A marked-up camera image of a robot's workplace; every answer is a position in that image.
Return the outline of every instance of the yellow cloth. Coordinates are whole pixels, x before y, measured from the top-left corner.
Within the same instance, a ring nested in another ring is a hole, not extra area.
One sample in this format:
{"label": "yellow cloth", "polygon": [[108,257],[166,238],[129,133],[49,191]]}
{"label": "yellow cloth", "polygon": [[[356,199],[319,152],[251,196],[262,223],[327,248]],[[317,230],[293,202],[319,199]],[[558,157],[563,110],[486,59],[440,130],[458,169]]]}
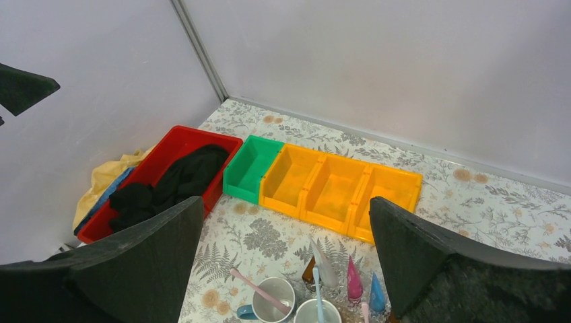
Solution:
{"label": "yellow cloth", "polygon": [[86,217],[115,178],[123,174],[127,168],[139,165],[153,148],[154,146],[145,151],[145,153],[141,150],[137,150],[133,155],[123,155],[120,160],[108,161],[93,169],[91,173],[91,188],[80,198],[79,202],[77,202],[75,217],[73,218],[73,230],[75,230],[81,223],[81,220]]}

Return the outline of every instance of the floral tablecloth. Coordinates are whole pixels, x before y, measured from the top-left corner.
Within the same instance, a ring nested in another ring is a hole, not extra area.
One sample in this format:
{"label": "floral tablecloth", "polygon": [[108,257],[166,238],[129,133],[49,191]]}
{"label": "floral tablecloth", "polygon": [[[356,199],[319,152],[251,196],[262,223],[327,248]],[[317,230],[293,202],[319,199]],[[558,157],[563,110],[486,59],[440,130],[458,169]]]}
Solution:
{"label": "floral tablecloth", "polygon": [[[200,128],[244,140],[256,135],[418,172],[424,180],[416,215],[499,249],[571,263],[571,196],[232,100]],[[250,303],[253,293],[231,278],[233,266],[254,283],[272,276],[288,279],[300,301],[313,297],[301,280],[312,257],[310,236],[340,277],[352,255],[368,300],[372,274],[382,277],[373,246],[223,195],[205,220],[180,322],[241,322],[236,309]],[[338,291],[328,291],[327,298],[341,310],[344,322],[363,322],[358,311],[343,302],[344,283]]]}

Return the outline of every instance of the green plastic container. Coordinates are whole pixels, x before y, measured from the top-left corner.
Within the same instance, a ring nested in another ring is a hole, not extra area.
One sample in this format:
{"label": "green plastic container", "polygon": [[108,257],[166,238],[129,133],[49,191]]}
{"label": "green plastic container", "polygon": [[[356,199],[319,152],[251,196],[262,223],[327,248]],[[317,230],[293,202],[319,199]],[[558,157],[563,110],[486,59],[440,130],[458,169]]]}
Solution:
{"label": "green plastic container", "polygon": [[258,204],[260,182],[282,147],[280,141],[249,136],[224,170],[224,193]]}

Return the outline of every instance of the blue mug handle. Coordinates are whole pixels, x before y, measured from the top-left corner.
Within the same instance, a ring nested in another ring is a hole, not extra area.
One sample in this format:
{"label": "blue mug handle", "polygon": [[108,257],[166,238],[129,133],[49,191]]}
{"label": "blue mug handle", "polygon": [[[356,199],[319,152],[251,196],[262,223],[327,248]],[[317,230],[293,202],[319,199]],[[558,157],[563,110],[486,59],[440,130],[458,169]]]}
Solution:
{"label": "blue mug handle", "polygon": [[257,320],[258,317],[254,314],[254,309],[251,305],[240,306],[236,311],[238,318],[241,320]]}

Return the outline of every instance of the mug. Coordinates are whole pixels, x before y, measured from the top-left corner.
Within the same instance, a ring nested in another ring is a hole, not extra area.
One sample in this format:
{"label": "mug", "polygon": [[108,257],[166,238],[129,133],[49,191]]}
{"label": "mug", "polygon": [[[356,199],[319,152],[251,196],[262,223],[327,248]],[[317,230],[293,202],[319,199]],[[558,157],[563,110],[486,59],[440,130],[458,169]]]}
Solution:
{"label": "mug", "polygon": [[[323,300],[323,316],[327,323],[341,323],[341,314],[335,306]],[[317,323],[317,299],[310,299],[300,305],[294,323]]]}
{"label": "mug", "polygon": [[292,309],[287,315],[284,315],[270,302],[254,292],[252,304],[240,306],[236,311],[238,318],[241,320],[260,320],[264,323],[285,323],[292,318],[296,311],[296,293],[292,284],[279,277],[269,277],[264,279],[258,287]]}

